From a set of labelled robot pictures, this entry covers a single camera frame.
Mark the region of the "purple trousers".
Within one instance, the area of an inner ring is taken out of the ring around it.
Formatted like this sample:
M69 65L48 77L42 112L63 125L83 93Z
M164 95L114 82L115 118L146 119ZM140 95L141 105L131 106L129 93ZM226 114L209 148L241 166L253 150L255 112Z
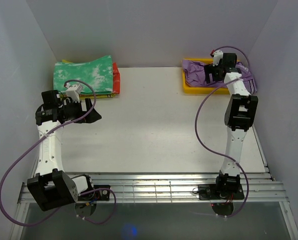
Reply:
M186 81L191 87L206 87L212 85L217 87L220 85L219 82L207 84L205 81L204 65L208 65L210 63L212 63L210 58L184 58L182 60L182 68L184 68L185 71ZM240 61L237 62L236 68L241 70L242 79L248 92L251 94L256 93L258 91L256 81L250 70Z

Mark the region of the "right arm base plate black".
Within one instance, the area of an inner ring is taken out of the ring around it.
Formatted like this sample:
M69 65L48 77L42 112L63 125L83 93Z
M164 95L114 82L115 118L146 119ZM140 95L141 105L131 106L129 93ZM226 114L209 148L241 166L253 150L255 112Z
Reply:
M240 184L237 189L219 189L216 184L199 184L198 195L200 200L244 200L245 195Z

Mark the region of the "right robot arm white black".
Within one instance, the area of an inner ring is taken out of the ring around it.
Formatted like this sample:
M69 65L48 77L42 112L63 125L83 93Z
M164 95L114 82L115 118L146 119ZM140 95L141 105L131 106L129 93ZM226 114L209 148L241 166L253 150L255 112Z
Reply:
M230 101L225 112L227 145L224 162L216 183L211 186L211 194L221 199L243 200L240 172L242 147L249 128L253 125L258 98L252 96L245 87L242 72L236 67L237 55L215 50L211 53L213 62L204 66L206 83L223 82L230 93Z

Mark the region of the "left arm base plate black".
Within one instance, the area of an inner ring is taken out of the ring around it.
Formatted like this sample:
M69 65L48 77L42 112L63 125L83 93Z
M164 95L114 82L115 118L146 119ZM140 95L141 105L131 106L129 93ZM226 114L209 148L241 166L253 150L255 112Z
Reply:
M110 189L110 185L93 185L92 187L89 187L87 190L83 191L83 195L80 195L78 197L79 201L85 201L85 202L94 202L94 201L108 201L110 199L110 191L109 190L99 190L95 192L91 192L88 194L85 194L86 192L89 192L94 189Z

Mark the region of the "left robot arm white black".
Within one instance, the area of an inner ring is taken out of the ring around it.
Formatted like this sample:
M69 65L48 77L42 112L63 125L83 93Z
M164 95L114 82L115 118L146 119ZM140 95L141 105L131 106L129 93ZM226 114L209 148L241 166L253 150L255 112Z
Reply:
M34 176L27 180L27 188L42 211L48 211L78 201L91 199L95 194L91 178L82 174L70 178L64 171L61 153L63 124L77 120L90 124L101 115L86 98L86 110L82 109L79 85L75 84L60 97L58 91L42 92L43 104L35 113L39 138L38 163Z

